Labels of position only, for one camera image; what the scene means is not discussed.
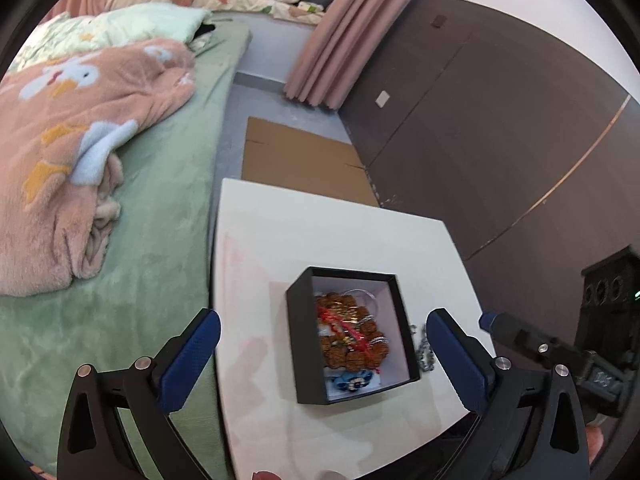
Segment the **person's right hand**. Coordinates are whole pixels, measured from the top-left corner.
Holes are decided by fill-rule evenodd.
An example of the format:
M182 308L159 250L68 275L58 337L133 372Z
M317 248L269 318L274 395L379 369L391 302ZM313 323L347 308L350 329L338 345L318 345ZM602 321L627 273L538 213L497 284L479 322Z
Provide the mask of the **person's right hand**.
M588 444L588 460L592 464L600 454L604 445L604 434L602 428L596 425L588 425L585 428Z

